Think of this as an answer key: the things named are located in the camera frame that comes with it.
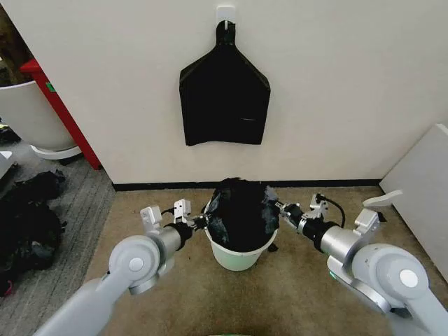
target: black cable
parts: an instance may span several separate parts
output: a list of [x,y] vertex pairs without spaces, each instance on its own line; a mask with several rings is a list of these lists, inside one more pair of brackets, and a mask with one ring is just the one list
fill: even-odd
[[337,207],[337,208],[339,209],[339,211],[341,211],[341,215],[342,215],[341,228],[344,228],[344,225],[345,225],[345,212],[344,212],[342,206],[340,206],[338,203],[336,203],[336,202],[333,201],[332,199],[329,199],[329,198],[327,198],[327,197],[325,197],[325,196],[323,197],[323,199],[324,199],[325,201],[327,201],[328,203],[333,204],[335,207]]
[[162,211],[162,216],[163,216],[163,214],[166,214],[167,212],[169,212],[171,215],[174,215],[174,208],[169,208],[167,210]]

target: white wall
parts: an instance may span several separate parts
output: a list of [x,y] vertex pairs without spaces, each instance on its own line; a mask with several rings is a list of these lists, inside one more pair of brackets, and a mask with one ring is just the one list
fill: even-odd
[[115,183],[378,179],[448,117],[448,1],[240,0],[271,84],[261,146],[183,138],[179,71],[210,0],[0,0]]

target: floor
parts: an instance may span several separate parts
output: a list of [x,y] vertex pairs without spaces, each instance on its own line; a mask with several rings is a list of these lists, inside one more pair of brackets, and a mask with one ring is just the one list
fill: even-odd
[[14,181],[39,172],[59,169],[66,176],[62,196],[49,203],[68,223],[56,261],[50,269],[25,273],[12,295],[0,298],[0,335],[32,335],[82,284],[115,191],[106,172],[93,170],[83,157],[62,166],[35,156],[24,142],[0,151],[13,151],[18,163],[0,181],[0,196]]
[[[382,195],[378,187],[276,191],[284,202],[306,205],[313,193],[323,192],[344,207],[348,228],[354,227],[364,199]],[[207,189],[118,192],[85,280],[107,272],[110,252],[121,239],[143,233],[140,209],[152,204],[167,209],[187,198],[196,214],[211,194]],[[448,285],[418,241],[394,209],[385,207],[382,212],[388,222],[375,241],[395,244],[420,259],[434,294],[448,307]],[[339,221],[339,216],[330,208],[328,219]],[[156,287],[135,297],[122,296],[104,334],[390,335],[382,315],[370,311],[329,276],[326,257],[307,238],[281,224],[275,242],[277,252],[263,253],[251,269],[231,272],[214,260],[206,235],[196,232]]]

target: black baseboard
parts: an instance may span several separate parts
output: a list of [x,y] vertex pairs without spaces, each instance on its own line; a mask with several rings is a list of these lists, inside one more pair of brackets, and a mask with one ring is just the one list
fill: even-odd
[[[380,179],[368,180],[309,180],[309,181],[260,181],[277,188],[303,187],[366,187],[378,186]],[[210,188],[214,189],[219,182],[167,182],[167,183],[112,183],[115,191],[162,190]]]

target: black bag hanging on wall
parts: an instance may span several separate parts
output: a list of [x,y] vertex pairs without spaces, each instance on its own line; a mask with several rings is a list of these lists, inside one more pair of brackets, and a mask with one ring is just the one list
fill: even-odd
[[235,45],[235,24],[222,21],[216,46],[181,71],[185,143],[261,144],[270,85]]

